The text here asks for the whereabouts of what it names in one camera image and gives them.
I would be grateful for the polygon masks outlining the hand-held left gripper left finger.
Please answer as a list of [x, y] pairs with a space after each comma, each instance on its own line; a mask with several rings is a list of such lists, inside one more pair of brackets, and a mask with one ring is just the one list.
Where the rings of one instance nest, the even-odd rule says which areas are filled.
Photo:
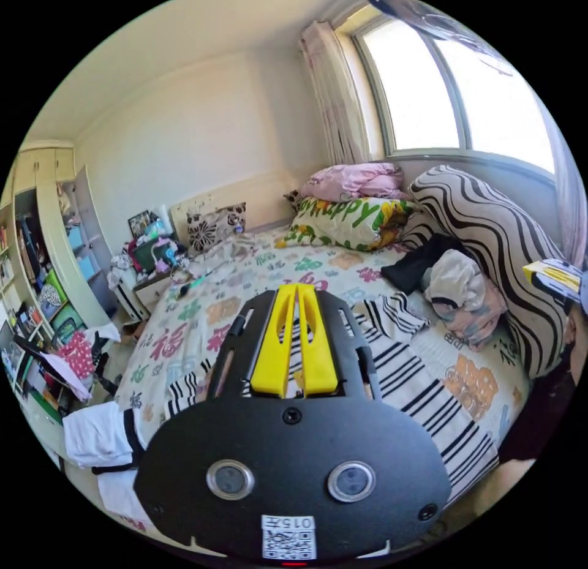
[[281, 285], [271, 303], [250, 379], [252, 393], [286, 397], [295, 306], [296, 285]]

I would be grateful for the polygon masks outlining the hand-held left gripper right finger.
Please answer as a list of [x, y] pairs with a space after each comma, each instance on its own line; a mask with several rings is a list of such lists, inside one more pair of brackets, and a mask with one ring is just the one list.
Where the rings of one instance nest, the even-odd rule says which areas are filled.
[[342, 304], [311, 284], [297, 285], [300, 391], [304, 398], [335, 396], [342, 383], [338, 337], [345, 332]]

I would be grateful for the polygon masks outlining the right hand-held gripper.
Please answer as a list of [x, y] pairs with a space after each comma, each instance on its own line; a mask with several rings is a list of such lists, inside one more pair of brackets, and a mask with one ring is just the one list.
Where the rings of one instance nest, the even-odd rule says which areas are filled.
[[577, 304], [586, 313], [586, 286], [581, 285], [582, 271], [561, 259], [544, 259], [522, 267], [526, 279], [537, 289], [551, 295], [569, 310]]

